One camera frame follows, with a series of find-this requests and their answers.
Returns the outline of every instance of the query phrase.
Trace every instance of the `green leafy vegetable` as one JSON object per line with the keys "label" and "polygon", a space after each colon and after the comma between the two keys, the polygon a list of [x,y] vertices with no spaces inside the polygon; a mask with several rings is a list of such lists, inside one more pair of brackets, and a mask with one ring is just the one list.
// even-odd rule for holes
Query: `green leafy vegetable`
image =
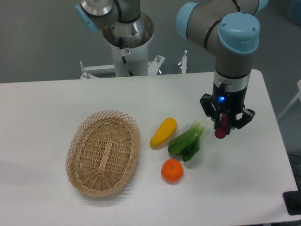
{"label": "green leafy vegetable", "polygon": [[204,120],[195,120],[189,130],[169,143],[168,152],[181,153],[183,161],[189,161],[199,151],[199,140],[206,130],[207,124]]}

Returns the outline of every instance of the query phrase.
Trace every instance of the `wicker basket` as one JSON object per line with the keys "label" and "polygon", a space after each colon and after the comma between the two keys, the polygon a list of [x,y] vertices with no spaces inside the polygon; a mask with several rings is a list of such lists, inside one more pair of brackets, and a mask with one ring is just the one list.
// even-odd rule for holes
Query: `wicker basket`
{"label": "wicker basket", "polygon": [[80,192],[107,196],[130,179],[140,149],[135,121],[118,111],[91,115],[79,127],[67,154],[69,180]]}

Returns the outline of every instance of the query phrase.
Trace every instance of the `yellow toy vegetable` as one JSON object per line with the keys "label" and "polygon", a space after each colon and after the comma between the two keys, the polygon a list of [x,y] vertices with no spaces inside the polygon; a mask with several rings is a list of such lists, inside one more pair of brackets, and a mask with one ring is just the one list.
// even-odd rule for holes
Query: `yellow toy vegetable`
{"label": "yellow toy vegetable", "polygon": [[165,119],[158,128],[155,135],[150,140],[151,148],[158,148],[163,144],[174,132],[177,126],[177,121],[174,118]]}

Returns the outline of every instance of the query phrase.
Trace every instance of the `woven basket rim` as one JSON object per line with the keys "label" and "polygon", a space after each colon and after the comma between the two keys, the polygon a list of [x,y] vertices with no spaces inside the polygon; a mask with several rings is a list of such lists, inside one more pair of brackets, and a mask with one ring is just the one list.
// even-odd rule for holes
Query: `woven basket rim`
{"label": "woven basket rim", "polygon": [[[123,169],[121,179],[115,183],[114,186],[104,190],[96,190],[94,188],[87,187],[84,182],[81,180],[79,175],[79,164],[81,157],[87,145],[87,141],[90,136],[97,131],[103,125],[104,122],[116,122],[117,120],[123,121],[127,126],[129,135],[130,135],[130,154],[126,167]],[[98,113],[92,114],[86,120],[83,121],[79,129],[77,130],[66,159],[66,171],[69,180],[79,191],[84,194],[93,195],[93,196],[106,196],[118,192],[121,188],[128,182],[131,177],[134,168],[136,166],[137,160],[139,158],[139,149],[140,149],[140,130],[136,125],[135,121],[128,116],[119,111],[99,111]]]}

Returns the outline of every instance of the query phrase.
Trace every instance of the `gray floor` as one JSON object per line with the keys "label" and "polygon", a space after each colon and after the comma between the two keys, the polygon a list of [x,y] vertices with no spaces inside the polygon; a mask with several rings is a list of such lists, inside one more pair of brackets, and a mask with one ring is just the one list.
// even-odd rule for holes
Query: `gray floor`
{"label": "gray floor", "polygon": [[[141,0],[142,11],[155,24],[149,60],[160,54],[168,62],[165,73],[177,73],[176,64],[187,49],[189,72],[213,71],[214,57],[175,30],[176,13],[186,2]],[[264,76],[276,115],[298,92],[296,83],[301,79],[301,27],[289,20],[289,2],[270,0],[256,15],[261,23],[261,42],[254,68]],[[78,0],[1,1],[0,83],[78,79],[79,61],[85,66],[113,63],[101,34],[90,34],[77,18],[76,3]],[[296,104],[279,121],[287,152],[299,155],[300,115],[301,105]]]}

